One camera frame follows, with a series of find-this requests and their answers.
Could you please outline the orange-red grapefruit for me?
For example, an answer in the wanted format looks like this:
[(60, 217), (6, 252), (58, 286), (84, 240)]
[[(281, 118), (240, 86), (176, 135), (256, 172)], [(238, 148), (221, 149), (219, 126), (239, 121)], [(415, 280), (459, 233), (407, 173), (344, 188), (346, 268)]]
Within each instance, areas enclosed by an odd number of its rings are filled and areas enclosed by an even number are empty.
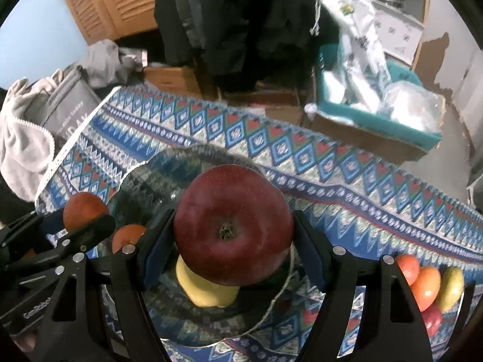
[(421, 312), (428, 309), (436, 300), (440, 290), (440, 272), (431, 265), (422, 267), (410, 286), (416, 304)]

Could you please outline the large orange fruit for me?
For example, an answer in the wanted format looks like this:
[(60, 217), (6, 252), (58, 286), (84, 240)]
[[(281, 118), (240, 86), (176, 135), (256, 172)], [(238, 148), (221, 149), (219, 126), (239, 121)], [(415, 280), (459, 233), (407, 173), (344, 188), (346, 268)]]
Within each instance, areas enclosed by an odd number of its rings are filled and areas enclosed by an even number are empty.
[(108, 213), (108, 207), (97, 195), (78, 192), (64, 206), (62, 219), (65, 229), (72, 232)]

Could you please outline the yellow-green lemon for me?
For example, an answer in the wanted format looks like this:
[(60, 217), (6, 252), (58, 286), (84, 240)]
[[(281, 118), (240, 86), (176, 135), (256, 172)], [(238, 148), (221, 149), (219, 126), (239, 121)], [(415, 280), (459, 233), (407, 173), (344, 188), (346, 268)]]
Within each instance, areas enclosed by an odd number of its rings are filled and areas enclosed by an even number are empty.
[(449, 311), (459, 301), (464, 291), (464, 276), (462, 270), (450, 266), (443, 274), (440, 290), (436, 298), (436, 305), (442, 314)]

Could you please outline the small red apple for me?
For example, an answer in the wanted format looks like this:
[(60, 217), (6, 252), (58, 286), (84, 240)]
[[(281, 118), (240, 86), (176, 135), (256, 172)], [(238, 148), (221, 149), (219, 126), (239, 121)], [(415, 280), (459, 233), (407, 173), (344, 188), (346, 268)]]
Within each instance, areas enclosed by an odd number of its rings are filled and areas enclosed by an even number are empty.
[(422, 312), (422, 319), (427, 329), (428, 337), (432, 338), (438, 332), (443, 320), (440, 308), (433, 303)]

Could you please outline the red tomato fruit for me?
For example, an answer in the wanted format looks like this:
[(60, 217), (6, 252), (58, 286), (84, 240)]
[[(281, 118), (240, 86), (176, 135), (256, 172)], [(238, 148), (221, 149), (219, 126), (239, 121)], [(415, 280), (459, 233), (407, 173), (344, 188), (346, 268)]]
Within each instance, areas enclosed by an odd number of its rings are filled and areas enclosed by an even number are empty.
[(411, 286), (417, 279), (420, 271), (420, 263), (416, 257), (409, 254), (400, 254), (395, 258), (407, 283)]

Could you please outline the small orange tangerine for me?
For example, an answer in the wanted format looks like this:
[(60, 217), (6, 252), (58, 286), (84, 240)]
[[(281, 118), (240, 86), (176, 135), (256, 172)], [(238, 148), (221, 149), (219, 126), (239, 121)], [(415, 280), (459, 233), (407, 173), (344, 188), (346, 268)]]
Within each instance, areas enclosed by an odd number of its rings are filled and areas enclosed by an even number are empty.
[(135, 245), (141, 236), (147, 231), (146, 226), (138, 224), (130, 224), (122, 226), (115, 232), (111, 243), (111, 251), (113, 254), (117, 253), (127, 244)]

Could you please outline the grey clothes pile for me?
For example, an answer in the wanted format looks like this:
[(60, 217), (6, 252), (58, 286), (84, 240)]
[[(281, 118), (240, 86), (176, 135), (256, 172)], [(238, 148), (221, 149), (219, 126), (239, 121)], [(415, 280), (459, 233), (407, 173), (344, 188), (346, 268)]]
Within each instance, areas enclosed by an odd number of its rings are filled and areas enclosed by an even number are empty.
[[(102, 101), (114, 87), (135, 81), (147, 62), (145, 49), (120, 47), (104, 39), (88, 47), (79, 61), (61, 70), (67, 74), (80, 65), (87, 74), (88, 85)], [(33, 98), (33, 84), (26, 78), (16, 80), (7, 90), (1, 109), (1, 175), (13, 193), (26, 202), (34, 201), (56, 155), (70, 139), (59, 143), (47, 129), (25, 118), (25, 109)]]

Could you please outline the blue patterned tablecloth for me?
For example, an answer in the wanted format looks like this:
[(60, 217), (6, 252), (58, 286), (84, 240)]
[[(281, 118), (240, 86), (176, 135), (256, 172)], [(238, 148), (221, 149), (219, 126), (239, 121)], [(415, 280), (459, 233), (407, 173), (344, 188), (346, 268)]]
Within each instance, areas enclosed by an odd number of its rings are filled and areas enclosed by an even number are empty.
[(107, 324), (169, 361), (432, 361), (482, 307), (482, 218), (370, 153), (215, 103), (115, 89), (35, 200), (115, 229)]

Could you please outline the grey tote bag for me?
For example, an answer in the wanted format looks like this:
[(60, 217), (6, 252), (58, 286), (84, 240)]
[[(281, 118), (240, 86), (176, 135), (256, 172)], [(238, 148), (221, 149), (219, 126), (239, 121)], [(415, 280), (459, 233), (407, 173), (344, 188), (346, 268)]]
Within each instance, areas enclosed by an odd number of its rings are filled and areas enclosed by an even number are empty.
[(78, 65), (67, 74), (57, 69), (52, 76), (38, 80), (30, 86), (33, 98), (25, 109), (25, 118), (65, 143), (101, 102), (86, 78)]

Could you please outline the brown cardboard box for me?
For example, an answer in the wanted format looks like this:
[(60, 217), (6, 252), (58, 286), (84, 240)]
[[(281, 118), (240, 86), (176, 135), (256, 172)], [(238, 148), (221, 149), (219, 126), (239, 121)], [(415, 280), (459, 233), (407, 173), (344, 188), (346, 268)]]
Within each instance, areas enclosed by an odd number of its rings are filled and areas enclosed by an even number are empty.
[(398, 165), (405, 162), (418, 162), (427, 155), (426, 151), (406, 142), (347, 126), (318, 114), (312, 118), (307, 113), (303, 113), (300, 126), (322, 133), (334, 141), (370, 151)]

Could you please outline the teal cardboard box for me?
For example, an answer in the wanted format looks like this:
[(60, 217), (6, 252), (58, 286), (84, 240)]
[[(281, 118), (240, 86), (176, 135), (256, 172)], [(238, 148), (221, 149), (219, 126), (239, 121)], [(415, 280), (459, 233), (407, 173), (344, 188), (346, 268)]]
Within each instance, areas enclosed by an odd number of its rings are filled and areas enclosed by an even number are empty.
[(348, 120), (357, 128), (430, 151), (441, 139), (445, 99), (422, 86), (414, 72), (389, 62), (389, 84), (380, 89), (377, 77), (360, 74), (355, 58), (343, 64), (343, 47), (319, 49), (317, 107), (320, 114)]

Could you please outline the clear plastic bag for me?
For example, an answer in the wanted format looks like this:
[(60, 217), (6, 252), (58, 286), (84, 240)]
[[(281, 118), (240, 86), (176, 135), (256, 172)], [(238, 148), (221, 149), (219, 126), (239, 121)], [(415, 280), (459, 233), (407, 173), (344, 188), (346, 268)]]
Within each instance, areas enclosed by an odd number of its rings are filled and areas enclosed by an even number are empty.
[(391, 83), (377, 112), (420, 132), (439, 133), (445, 114), (445, 97), (408, 81)]

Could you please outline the wooden louvered cabinet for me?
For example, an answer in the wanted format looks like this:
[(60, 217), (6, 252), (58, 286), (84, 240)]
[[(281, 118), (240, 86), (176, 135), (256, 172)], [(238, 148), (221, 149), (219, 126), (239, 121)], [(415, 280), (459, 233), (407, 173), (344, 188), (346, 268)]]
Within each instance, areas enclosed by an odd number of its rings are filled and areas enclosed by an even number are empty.
[(155, 0), (65, 0), (87, 44), (157, 28)]

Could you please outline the white storage box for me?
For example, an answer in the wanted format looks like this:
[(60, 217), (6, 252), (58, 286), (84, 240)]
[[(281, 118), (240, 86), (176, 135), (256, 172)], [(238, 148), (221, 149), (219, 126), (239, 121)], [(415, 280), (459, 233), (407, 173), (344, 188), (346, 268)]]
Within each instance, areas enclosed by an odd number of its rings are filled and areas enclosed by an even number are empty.
[(424, 25), (402, 11), (374, 2), (376, 29), (384, 52), (403, 61), (414, 63)]

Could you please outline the white printed plastic bag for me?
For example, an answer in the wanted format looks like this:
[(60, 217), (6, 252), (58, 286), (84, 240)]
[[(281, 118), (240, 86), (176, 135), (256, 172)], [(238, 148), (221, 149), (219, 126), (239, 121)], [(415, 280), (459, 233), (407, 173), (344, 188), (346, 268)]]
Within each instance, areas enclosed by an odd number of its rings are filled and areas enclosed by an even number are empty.
[(322, 99), (377, 114), (391, 84), (373, 0), (315, 0), (339, 30), (335, 56), (322, 57)]

